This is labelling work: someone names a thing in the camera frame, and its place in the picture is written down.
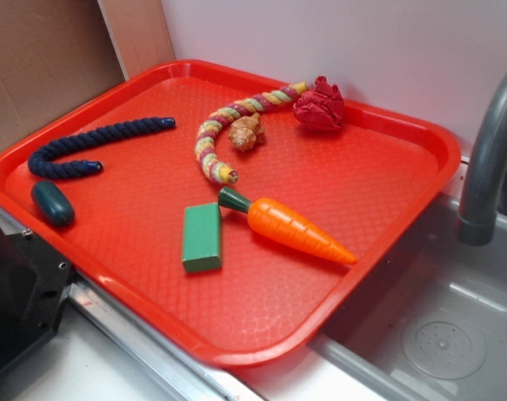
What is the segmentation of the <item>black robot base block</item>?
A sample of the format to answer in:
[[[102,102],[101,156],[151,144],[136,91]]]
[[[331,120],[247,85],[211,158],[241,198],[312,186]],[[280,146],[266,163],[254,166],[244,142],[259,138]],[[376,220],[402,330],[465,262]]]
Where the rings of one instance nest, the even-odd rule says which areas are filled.
[[[73,275],[41,236],[0,225],[0,378],[55,337]]]

